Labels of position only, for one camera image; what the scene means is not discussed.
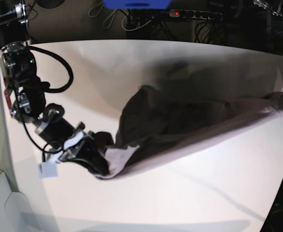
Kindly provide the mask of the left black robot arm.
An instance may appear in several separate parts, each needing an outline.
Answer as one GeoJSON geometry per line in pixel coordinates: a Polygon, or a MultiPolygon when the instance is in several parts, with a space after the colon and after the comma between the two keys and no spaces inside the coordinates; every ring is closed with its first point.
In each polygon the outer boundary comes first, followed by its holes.
{"type": "Polygon", "coordinates": [[[283,0],[253,0],[253,4],[283,18],[283,0]]]}

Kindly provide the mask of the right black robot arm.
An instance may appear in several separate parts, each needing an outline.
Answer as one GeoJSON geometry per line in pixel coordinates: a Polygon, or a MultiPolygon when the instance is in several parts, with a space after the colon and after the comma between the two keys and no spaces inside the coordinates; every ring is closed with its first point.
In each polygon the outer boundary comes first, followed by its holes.
{"type": "Polygon", "coordinates": [[[21,0],[0,0],[0,61],[4,95],[11,117],[23,126],[31,123],[36,134],[45,141],[41,148],[42,177],[57,174],[56,165],[72,162],[86,168],[91,174],[109,174],[104,147],[112,144],[109,133],[84,132],[83,123],[72,126],[64,119],[64,108],[45,99],[47,93],[66,91],[73,83],[71,66],[59,55],[31,46],[28,29],[28,11],[21,0]],[[34,52],[48,55],[61,63],[68,73],[62,87],[51,88],[37,76],[34,52]]]}

